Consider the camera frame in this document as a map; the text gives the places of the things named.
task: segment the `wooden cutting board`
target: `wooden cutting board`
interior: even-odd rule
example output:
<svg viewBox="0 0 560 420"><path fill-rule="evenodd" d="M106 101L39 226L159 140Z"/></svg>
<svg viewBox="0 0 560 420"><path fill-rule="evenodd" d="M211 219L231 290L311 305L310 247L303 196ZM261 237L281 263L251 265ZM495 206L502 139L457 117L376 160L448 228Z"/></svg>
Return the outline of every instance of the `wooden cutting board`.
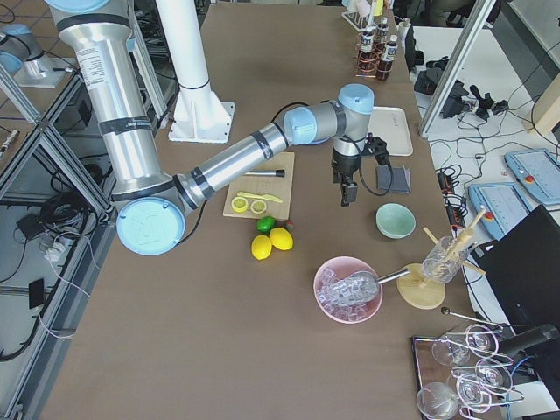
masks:
<svg viewBox="0 0 560 420"><path fill-rule="evenodd" d="M293 152L283 151L278 153L271 160L267 160L255 168L256 171L284 169L285 176L283 178L243 175L232 182L227 189L223 215L248 219L260 219L263 216L270 215L279 221L287 221L290 218L291 182L294 173L294 158ZM283 200L283 203L265 200L267 209L264 213L254 214L250 210L244 213L236 213L231 208L231 200L239 191L276 195L279 199ZM247 200L250 205L254 199Z"/></svg>

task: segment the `pink bowl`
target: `pink bowl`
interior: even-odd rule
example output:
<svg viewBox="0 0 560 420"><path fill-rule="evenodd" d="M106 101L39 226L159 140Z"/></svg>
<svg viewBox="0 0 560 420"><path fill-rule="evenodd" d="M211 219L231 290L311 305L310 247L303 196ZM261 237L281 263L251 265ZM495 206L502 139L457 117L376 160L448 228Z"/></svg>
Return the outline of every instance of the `pink bowl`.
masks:
<svg viewBox="0 0 560 420"><path fill-rule="evenodd" d="M372 269L369 265L367 265L362 260L358 258L353 258L351 256L337 256L319 267L317 273L315 274L315 279L313 280L313 292L315 295L315 300L317 300L317 291L323 287L323 282L319 279L321 273L326 269L329 268L336 274L338 279L343 279L345 277L350 276L351 274L355 273L356 271L369 271L375 277L377 274L375 273L374 269ZM321 308L321 311L325 313L327 317L330 319L334 319L342 324L358 324L363 322L367 319L370 319L375 315L379 308L382 305L383 300L383 288L379 285L379 294L375 297L374 300L371 300L366 303L366 313L361 318L356 321L348 321L345 319L341 319L330 313L323 305L317 300L318 307Z"/></svg>

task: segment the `computer monitor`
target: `computer monitor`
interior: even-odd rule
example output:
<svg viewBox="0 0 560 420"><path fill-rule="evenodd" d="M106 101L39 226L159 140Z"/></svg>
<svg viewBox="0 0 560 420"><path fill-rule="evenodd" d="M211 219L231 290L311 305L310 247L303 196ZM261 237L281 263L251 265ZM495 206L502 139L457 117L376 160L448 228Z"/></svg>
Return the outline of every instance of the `computer monitor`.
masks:
<svg viewBox="0 0 560 420"><path fill-rule="evenodd" d="M535 208L483 255L472 253L517 333L552 324L560 328L560 226L544 206ZM560 340L527 349L560 405Z"/></svg>

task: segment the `green bowl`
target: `green bowl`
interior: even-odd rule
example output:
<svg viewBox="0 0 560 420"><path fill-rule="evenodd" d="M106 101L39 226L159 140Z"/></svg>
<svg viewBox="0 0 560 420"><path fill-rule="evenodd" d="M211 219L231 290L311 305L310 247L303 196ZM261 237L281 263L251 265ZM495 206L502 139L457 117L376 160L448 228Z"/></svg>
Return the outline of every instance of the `green bowl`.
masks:
<svg viewBox="0 0 560 420"><path fill-rule="evenodd" d="M396 203L388 203L377 209L375 223L379 231L391 239L401 239L408 236L417 226L414 214Z"/></svg>

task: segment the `yellow knife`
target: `yellow knife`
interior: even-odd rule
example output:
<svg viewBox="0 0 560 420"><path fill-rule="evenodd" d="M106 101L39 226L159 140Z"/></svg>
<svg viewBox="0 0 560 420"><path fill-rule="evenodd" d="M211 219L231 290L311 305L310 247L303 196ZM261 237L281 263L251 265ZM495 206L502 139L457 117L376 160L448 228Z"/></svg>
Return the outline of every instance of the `yellow knife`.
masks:
<svg viewBox="0 0 560 420"><path fill-rule="evenodd" d="M252 192L238 191L238 197L245 197L246 199L261 199L267 201L274 201L275 203L284 203L283 199L279 199L276 195L272 194L253 194Z"/></svg>

